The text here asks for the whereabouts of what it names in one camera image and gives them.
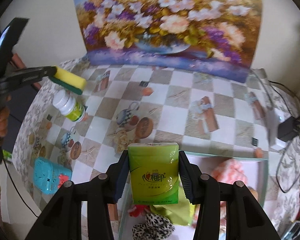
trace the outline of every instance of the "yellow green cloth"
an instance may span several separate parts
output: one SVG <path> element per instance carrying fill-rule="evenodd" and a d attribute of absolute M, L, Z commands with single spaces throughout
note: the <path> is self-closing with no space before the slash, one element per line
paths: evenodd
<path fill-rule="evenodd" d="M 179 187 L 178 204 L 151 205 L 151 212 L 162 215 L 170 220 L 172 224 L 188 226 L 192 224 L 195 206 L 186 198 L 182 187 Z"/>

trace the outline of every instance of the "leopard print scrunchie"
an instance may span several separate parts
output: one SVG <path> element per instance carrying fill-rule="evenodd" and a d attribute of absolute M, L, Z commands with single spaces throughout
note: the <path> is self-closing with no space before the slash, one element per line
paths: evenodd
<path fill-rule="evenodd" d="M 163 240 L 169 237 L 174 229 L 169 219 L 148 213 L 145 224 L 138 224 L 132 228 L 132 236 L 134 240 Z"/>

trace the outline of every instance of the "green package on floor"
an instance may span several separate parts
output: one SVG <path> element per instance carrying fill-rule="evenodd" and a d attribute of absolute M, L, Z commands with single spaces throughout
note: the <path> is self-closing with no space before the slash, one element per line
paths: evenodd
<path fill-rule="evenodd" d="M 128 146 L 128 156 L 135 204 L 178 203 L 177 143 L 133 143 Z"/>

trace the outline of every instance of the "pill bottle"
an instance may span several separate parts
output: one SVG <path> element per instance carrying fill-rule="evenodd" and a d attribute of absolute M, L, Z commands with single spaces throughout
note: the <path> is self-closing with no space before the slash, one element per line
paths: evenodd
<path fill-rule="evenodd" d="M 86 110 L 83 104 L 71 96 L 69 91 L 64 89 L 59 90 L 55 94 L 52 104 L 62 115 L 72 122 L 81 122 L 85 118 Z"/>

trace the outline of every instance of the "sponge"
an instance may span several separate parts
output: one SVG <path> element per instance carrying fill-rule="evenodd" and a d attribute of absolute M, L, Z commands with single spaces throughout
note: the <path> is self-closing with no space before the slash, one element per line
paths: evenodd
<path fill-rule="evenodd" d="M 56 66 L 57 72 L 54 76 L 50 76 L 50 80 L 65 89 L 68 89 L 78 95 L 82 95 L 82 92 L 87 84 L 87 81 L 75 74 L 70 73 L 62 68 Z"/>

